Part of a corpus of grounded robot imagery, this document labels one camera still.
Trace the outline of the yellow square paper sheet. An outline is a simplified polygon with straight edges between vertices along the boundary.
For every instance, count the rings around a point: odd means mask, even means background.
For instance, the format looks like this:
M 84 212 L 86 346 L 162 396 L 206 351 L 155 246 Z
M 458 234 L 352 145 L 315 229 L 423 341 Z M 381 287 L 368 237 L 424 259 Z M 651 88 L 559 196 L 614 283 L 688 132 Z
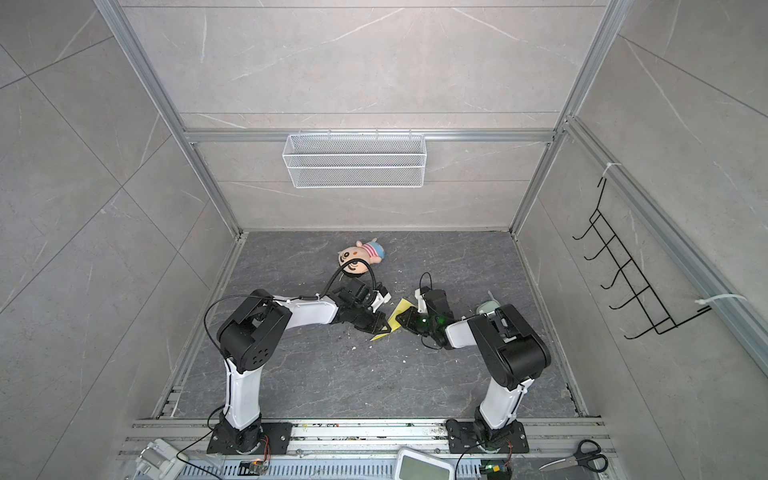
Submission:
M 394 333 L 398 329 L 402 327 L 401 323 L 398 321 L 398 317 L 407 312 L 409 309 L 413 307 L 413 304 L 405 299 L 401 299 L 398 303 L 395 310 L 390 315 L 389 319 L 387 320 L 387 327 L 385 328 L 385 332 L 375 335 L 372 338 L 372 341 L 379 340 L 384 338 L 385 336 Z

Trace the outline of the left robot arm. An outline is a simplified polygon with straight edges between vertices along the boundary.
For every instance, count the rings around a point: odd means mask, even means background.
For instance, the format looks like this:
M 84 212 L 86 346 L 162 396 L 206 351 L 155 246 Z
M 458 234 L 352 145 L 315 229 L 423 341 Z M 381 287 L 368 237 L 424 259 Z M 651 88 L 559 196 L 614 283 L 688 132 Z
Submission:
M 259 403 L 263 367 L 287 330 L 349 323 L 373 336 L 390 331 L 381 307 L 391 295 L 352 279 L 323 295 L 285 297 L 257 289 L 219 327 L 216 341 L 227 369 L 227 392 L 222 421 L 235 432 L 260 424 Z

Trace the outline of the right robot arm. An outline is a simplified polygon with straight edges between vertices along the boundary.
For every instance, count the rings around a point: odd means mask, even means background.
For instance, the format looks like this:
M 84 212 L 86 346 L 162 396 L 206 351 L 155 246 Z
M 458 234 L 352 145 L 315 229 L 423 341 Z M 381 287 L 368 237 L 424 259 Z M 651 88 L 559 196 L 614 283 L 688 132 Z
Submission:
M 477 348 L 491 381 L 476 409 L 475 435 L 489 441 L 508 433 L 524 396 L 551 365 L 545 342 L 511 304 L 490 300 L 473 316 L 456 318 L 443 290 L 421 287 L 415 296 L 417 304 L 394 320 L 439 349 Z

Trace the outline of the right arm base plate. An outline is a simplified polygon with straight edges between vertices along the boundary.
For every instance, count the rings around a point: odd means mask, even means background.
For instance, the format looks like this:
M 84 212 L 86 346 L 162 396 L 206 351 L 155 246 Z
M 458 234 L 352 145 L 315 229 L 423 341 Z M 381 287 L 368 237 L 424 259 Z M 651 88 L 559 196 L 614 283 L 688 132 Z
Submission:
M 448 419 L 445 428 L 452 454 L 530 452 L 524 426 L 517 420 L 500 429 L 491 429 L 482 419 L 472 422 Z

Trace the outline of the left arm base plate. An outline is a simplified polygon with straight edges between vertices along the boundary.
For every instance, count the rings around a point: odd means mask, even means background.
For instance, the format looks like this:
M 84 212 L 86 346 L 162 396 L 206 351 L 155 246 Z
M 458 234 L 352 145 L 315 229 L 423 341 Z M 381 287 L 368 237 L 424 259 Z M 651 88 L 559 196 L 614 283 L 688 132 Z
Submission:
M 258 455 L 266 452 L 285 455 L 291 439 L 293 424 L 290 422 L 255 422 L 243 430 L 237 430 L 227 421 L 214 427 L 207 454 Z

